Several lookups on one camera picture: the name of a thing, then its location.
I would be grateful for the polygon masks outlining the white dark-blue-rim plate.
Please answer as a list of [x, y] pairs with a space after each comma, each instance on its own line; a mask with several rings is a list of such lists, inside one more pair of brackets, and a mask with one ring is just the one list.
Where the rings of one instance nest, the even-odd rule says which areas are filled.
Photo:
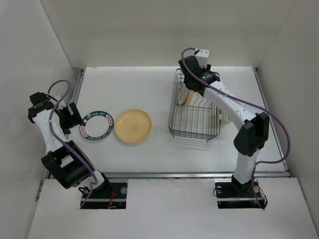
[[193, 96], [194, 96], [194, 91], [189, 91], [188, 96], [183, 103], [183, 106], [188, 106], [189, 103], [192, 101]]
[[98, 142], [106, 139], [114, 129], [113, 117], [105, 111], [93, 111], [84, 116], [86, 125], [79, 126], [80, 135], [88, 141]]

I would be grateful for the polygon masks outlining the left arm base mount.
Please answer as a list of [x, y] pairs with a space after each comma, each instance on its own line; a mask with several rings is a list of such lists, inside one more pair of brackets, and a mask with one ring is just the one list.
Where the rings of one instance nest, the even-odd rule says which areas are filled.
[[89, 189], [80, 187], [84, 193], [80, 202], [80, 209], [126, 209], [128, 194], [128, 179], [109, 179], [111, 186], [101, 186], [94, 189], [88, 199]]

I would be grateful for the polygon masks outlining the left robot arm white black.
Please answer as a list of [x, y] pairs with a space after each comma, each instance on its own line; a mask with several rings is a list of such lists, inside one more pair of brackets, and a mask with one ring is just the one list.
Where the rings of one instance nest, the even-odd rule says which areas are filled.
[[41, 162], [52, 176], [65, 188], [77, 187], [84, 196], [107, 197], [113, 187], [107, 177], [96, 170], [74, 141], [67, 141], [70, 129], [83, 126], [75, 103], [61, 102], [54, 109], [57, 98], [37, 92], [30, 97], [29, 120], [36, 124], [43, 136], [46, 155]]

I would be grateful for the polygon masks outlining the white grey-ring flower plate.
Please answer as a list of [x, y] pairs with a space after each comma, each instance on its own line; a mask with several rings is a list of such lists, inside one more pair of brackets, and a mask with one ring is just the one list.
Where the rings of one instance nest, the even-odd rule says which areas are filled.
[[177, 90], [177, 104], [183, 105], [188, 98], [190, 90], [182, 83]]

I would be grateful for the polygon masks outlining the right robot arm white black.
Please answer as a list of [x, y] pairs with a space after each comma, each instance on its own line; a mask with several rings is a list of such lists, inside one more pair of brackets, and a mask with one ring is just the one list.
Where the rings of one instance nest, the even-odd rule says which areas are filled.
[[243, 196], [249, 190], [252, 173], [260, 150], [269, 137], [270, 118], [258, 113], [246, 103], [234, 100], [234, 96], [210, 68], [201, 68], [195, 56], [178, 61], [184, 74], [185, 86], [214, 103], [226, 114], [238, 130], [233, 143], [238, 151], [237, 164], [232, 176], [231, 191]]

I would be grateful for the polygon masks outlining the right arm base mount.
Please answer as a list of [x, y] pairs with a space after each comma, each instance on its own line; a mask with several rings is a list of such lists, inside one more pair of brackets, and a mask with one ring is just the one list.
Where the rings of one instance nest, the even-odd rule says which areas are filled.
[[251, 182], [240, 188], [230, 180], [215, 180], [213, 195], [217, 198], [219, 209], [265, 209], [268, 205], [267, 196], [258, 181]]

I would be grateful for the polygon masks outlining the yellow bear plate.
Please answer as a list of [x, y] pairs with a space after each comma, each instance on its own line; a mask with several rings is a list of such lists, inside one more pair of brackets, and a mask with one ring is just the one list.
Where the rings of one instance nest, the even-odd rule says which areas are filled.
[[115, 121], [115, 134], [125, 143], [140, 143], [147, 139], [151, 130], [151, 117], [140, 109], [124, 111]]

